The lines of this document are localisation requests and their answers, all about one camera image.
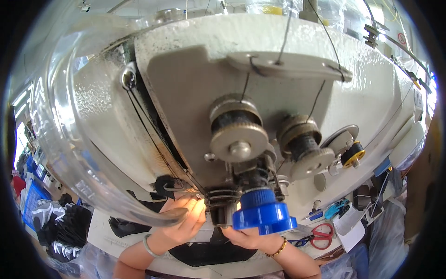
metal plate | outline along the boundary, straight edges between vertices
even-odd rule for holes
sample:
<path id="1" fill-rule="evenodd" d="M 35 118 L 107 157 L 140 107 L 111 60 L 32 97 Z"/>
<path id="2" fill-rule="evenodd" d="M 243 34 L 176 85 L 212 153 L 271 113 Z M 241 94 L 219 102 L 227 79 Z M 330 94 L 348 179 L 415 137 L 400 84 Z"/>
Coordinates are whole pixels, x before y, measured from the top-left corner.
<path id="1" fill-rule="evenodd" d="M 194 179 L 202 187 L 209 187 L 208 190 L 223 184 L 227 176 L 224 162 L 209 163 L 203 159 L 210 152 L 212 139 L 209 110 L 219 97 L 243 92 L 246 72 L 230 66 L 226 60 L 210 61 L 207 50 L 196 46 L 153 57 L 147 74 L 151 93 L 156 97 L 152 99 L 191 167 Z M 246 96 L 256 105 L 268 136 L 275 138 L 285 115 L 310 113 L 322 82 L 319 78 L 278 79 L 253 75 Z M 318 97 L 318 109 L 313 113 L 316 122 L 322 122 L 325 117 L 332 87 L 333 81 L 327 80 Z"/>
<path id="2" fill-rule="evenodd" d="M 328 147 L 329 144 L 340 134 L 342 134 L 344 131 L 348 131 L 350 135 L 353 137 L 353 140 L 356 140 L 359 134 L 359 128 L 356 125 L 348 125 L 345 126 L 336 132 L 334 132 L 331 136 L 329 136 L 324 142 L 321 144 L 321 148 Z"/>
<path id="3" fill-rule="evenodd" d="M 321 78 L 345 82 L 352 80 L 352 73 L 335 61 L 304 54 L 283 53 L 277 62 L 277 52 L 236 52 L 229 53 L 227 61 L 233 67 L 250 73 L 276 78 Z"/>

metal rod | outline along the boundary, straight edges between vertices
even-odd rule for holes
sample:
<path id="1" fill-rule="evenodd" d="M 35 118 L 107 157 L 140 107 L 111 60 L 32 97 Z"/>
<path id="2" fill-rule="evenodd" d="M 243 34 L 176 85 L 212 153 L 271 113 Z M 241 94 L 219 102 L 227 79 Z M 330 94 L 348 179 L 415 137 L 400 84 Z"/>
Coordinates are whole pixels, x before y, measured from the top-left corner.
<path id="1" fill-rule="evenodd" d="M 405 53 L 409 54 L 409 56 L 412 57 L 412 59 L 415 60 L 415 62 L 417 62 L 426 73 L 429 73 L 429 70 L 423 65 L 423 63 L 421 63 L 420 60 L 418 60 L 418 58 L 415 57 L 415 55 L 412 54 L 412 52 L 407 50 L 402 44 L 400 44 L 397 41 L 395 41 L 394 39 L 392 39 L 392 37 L 390 37 L 389 35 L 384 34 L 384 33 L 381 33 L 381 34 L 383 34 L 389 41 L 394 43 L 397 47 L 401 48 Z"/>
<path id="2" fill-rule="evenodd" d="M 132 0 L 123 0 L 123 1 L 119 2 L 115 7 L 111 8 L 107 13 L 116 12 L 118 9 L 120 9 L 122 6 L 124 6 L 125 4 L 127 4 L 130 1 L 132 1 Z"/>
<path id="3" fill-rule="evenodd" d="M 372 10 L 370 9 L 370 6 L 366 2 L 366 0 L 364 0 L 364 3 L 367 6 L 368 12 L 370 13 L 370 18 L 372 19 L 372 26 L 373 26 L 373 28 L 375 28 L 375 30 L 378 30 L 378 28 L 376 27 L 376 21 L 375 21 L 375 18 L 373 17 L 373 13 L 372 13 Z"/>

black thread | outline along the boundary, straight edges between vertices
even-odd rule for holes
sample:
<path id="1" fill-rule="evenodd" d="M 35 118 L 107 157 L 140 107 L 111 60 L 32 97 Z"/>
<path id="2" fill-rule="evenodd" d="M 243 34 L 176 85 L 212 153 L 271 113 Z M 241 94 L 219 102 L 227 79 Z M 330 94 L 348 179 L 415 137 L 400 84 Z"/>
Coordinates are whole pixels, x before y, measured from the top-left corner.
<path id="1" fill-rule="evenodd" d="M 283 160 L 282 164 L 280 164 L 279 168 L 276 171 L 276 174 L 279 173 L 280 168 L 283 166 L 283 164 L 285 163 L 285 160 Z"/>
<path id="2" fill-rule="evenodd" d="M 207 9 L 209 8 L 209 4 L 211 3 L 211 0 L 209 0 L 209 2 L 207 3 L 207 7 L 206 7 L 206 10 L 204 11 L 204 15 L 206 16 L 206 13 L 207 13 Z"/>
<path id="3" fill-rule="evenodd" d="M 252 63 L 252 59 L 253 59 L 254 57 L 255 57 L 255 56 L 249 56 L 249 64 L 251 64 L 251 68 L 254 70 L 254 72 L 255 72 L 256 74 L 258 74 L 258 75 L 260 75 L 260 76 L 263 76 L 263 77 L 266 77 L 266 75 L 262 74 L 262 73 L 260 72 L 260 69 L 259 69 L 256 65 L 254 65 L 254 63 Z"/>
<path id="4" fill-rule="evenodd" d="M 288 16 L 288 21 L 286 23 L 286 28 L 285 28 L 285 36 L 283 38 L 283 43 L 282 43 L 282 47 L 279 53 L 279 57 L 277 58 L 277 61 L 274 63 L 275 65 L 280 65 L 280 59 L 282 58 L 282 54 L 283 51 L 285 49 L 285 45 L 286 45 L 286 40 L 288 38 L 288 31 L 289 31 L 289 24 L 291 22 L 291 15 L 293 14 L 293 0 L 290 1 L 290 6 L 289 6 L 289 16 Z"/>
<path id="5" fill-rule="evenodd" d="M 313 107 L 312 107 L 311 112 L 310 112 L 310 114 L 308 115 L 307 121 L 305 121 L 305 123 L 308 122 L 308 120 L 310 119 L 311 115 L 313 114 L 314 108 L 316 107 L 316 102 L 318 101 L 318 98 L 319 98 L 319 94 L 321 94 L 321 92 L 322 92 L 322 88 L 324 88 L 324 84 L 325 84 L 325 79 L 324 79 L 324 81 L 322 82 L 321 88 L 319 88 L 319 92 L 318 92 L 318 94 L 316 95 L 316 99 L 314 99 Z"/>
<path id="6" fill-rule="evenodd" d="M 312 10 L 313 10 L 314 13 L 316 14 L 316 16 L 318 16 L 318 19 L 319 19 L 319 21 L 321 22 L 322 26 L 324 27 L 325 33 L 327 33 L 328 39 L 330 40 L 330 43 L 331 43 L 331 45 L 333 46 L 334 54 L 336 55 L 336 59 L 338 60 L 338 66 L 339 66 L 338 72 L 341 73 L 341 80 L 342 80 L 342 82 L 344 82 L 344 81 L 345 81 L 344 73 L 342 73 L 341 62 L 339 61 L 338 52 L 336 51 L 336 48 L 335 48 L 335 46 L 334 46 L 335 44 L 334 44 L 333 41 L 331 40 L 331 37 L 330 37 L 330 35 L 329 35 L 328 31 L 327 31 L 327 28 L 325 27 L 325 25 L 324 25 L 324 23 L 322 22 L 321 18 L 319 17 L 318 13 L 317 13 L 316 10 L 314 9 L 314 7 L 313 7 L 313 5 L 311 4 L 310 0 L 307 0 L 307 1 L 308 1 L 308 4 L 310 4 L 310 7 L 312 8 Z"/>
<path id="7" fill-rule="evenodd" d="M 246 74 L 245 87 L 243 88 L 242 98 L 240 99 L 240 102 L 242 102 L 243 98 L 245 97 L 246 87 L 248 87 L 248 81 L 249 81 L 249 72 Z"/>

hand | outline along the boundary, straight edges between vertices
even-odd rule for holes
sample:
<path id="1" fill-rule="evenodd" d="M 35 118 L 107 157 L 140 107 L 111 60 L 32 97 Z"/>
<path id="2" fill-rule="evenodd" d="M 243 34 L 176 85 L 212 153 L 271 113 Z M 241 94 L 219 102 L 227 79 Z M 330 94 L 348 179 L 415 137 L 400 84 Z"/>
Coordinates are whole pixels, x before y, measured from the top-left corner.
<path id="1" fill-rule="evenodd" d="M 234 245 L 246 249 L 258 249 L 267 254 L 276 253 L 283 244 L 283 238 L 277 233 L 259 235 L 258 228 L 237 231 L 229 227 L 222 229 L 222 232 Z"/>
<path id="2" fill-rule="evenodd" d="M 166 251 L 188 242 L 206 222 L 204 199 L 198 200 L 197 197 L 191 195 L 183 196 L 176 201 L 169 199 L 160 212 L 181 207 L 189 210 L 184 221 L 173 227 L 157 228 L 147 238 L 147 244 L 155 254 L 162 255 Z"/>

blue plastic basket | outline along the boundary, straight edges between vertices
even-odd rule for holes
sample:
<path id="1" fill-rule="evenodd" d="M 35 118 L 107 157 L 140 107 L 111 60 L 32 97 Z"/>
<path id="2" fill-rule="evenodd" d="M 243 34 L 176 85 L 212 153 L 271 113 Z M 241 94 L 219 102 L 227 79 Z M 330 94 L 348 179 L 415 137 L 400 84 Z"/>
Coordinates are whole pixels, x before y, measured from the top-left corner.
<path id="1" fill-rule="evenodd" d="M 33 211 L 37 206 L 37 202 L 41 199 L 51 200 L 51 195 L 45 189 L 40 188 L 37 183 L 33 180 L 31 187 L 29 187 L 28 196 L 26 198 L 25 210 L 23 212 L 22 220 L 27 224 L 33 231 L 36 231 L 33 224 L 33 216 L 31 211 Z"/>

